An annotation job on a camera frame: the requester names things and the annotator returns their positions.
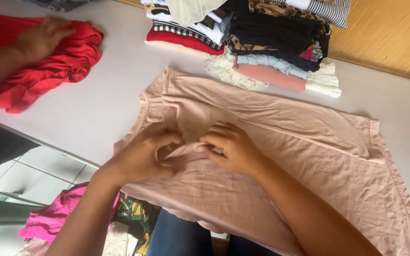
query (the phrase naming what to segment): gingham fabric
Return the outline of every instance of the gingham fabric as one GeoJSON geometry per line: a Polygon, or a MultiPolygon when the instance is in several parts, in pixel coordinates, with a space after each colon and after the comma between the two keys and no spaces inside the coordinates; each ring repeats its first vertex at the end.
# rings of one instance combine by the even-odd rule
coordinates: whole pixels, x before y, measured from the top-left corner
{"type": "Polygon", "coordinates": [[[173,32],[182,36],[195,37],[215,50],[220,50],[222,46],[222,44],[215,44],[210,38],[205,36],[202,32],[199,32],[190,27],[182,27],[176,22],[153,20],[153,29],[154,31],[173,32]]]}
{"type": "Polygon", "coordinates": [[[288,4],[296,8],[301,8],[297,4],[308,6],[306,10],[321,16],[340,28],[347,28],[346,17],[350,11],[350,0],[274,0],[274,2],[288,4]]]}

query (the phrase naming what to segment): red shirt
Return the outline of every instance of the red shirt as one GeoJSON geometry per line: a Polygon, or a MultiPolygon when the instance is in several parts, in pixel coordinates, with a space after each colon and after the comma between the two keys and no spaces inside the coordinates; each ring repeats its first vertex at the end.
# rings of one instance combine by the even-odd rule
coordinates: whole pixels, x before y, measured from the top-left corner
{"type": "MultiPolygon", "coordinates": [[[[43,18],[15,18],[0,15],[0,46],[16,42],[18,35],[43,18]]],[[[101,58],[98,45],[103,33],[89,21],[74,20],[76,33],[63,39],[54,53],[35,65],[21,68],[0,83],[0,108],[20,113],[44,93],[62,82],[79,82],[101,58]]]]}

